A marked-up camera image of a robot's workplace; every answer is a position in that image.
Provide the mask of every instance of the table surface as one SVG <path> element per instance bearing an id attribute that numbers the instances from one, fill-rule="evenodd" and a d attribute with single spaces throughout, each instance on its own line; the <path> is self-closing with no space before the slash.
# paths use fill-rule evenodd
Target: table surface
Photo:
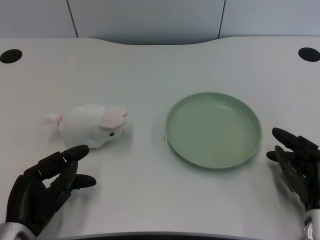
<path id="1" fill-rule="evenodd" d="M 97 185 L 75 190 L 40 239 L 125 232 L 183 232 L 236 239 L 293 240 L 304 208 L 266 158 L 278 143 L 273 127 L 320 143 L 319 62 L 298 50 L 320 50 L 320 37 L 231 37 L 193 45 L 122 45 L 90 38 L 0 39 L 0 216 L 18 175 L 63 151 L 49 112 L 83 104 L 122 106 L 122 138 L 92 150 L 78 173 Z M 180 99 L 220 92 L 248 104 L 260 119 L 258 154 L 239 167 L 207 170 L 176 156 L 165 120 Z"/>

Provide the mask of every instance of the black grommet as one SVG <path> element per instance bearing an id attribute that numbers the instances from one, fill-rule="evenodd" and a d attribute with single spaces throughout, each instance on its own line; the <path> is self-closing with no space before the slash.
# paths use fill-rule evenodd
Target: black grommet
<path id="1" fill-rule="evenodd" d="M 298 54 L 300 58 L 308 62 L 317 62 L 320 60 L 320 52 L 310 47 L 301 48 Z"/>
<path id="2" fill-rule="evenodd" d="M 18 49 L 11 49 L 1 54 L 0 61 L 4 64 L 12 64 L 18 61 L 21 57 L 22 51 Z"/>

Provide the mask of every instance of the bunny ear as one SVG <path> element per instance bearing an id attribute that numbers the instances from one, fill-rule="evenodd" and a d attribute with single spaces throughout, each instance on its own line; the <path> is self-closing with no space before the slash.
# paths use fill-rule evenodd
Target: bunny ear
<path id="1" fill-rule="evenodd" d="M 106 109 L 99 120 L 99 125 L 106 129 L 119 128 L 126 123 L 127 111 L 120 107 Z"/>

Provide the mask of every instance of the plastic plate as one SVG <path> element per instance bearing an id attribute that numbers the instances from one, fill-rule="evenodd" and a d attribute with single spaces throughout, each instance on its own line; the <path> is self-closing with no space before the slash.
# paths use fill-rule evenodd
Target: plastic plate
<path id="1" fill-rule="evenodd" d="M 169 112 L 165 131 L 178 155 L 210 169 L 245 162 L 262 139 L 256 114 L 242 101 L 217 92 L 197 93 L 179 101 Z"/>

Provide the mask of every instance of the plush rabbit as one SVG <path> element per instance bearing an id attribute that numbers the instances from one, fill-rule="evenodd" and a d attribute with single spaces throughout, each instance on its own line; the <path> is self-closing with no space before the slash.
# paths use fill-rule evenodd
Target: plush rabbit
<path id="1" fill-rule="evenodd" d="M 40 122 L 57 124 L 59 136 L 68 148 L 82 144 L 98 148 L 124 134 L 126 116 L 123 108 L 92 104 L 75 107 L 64 114 L 46 114 Z"/>

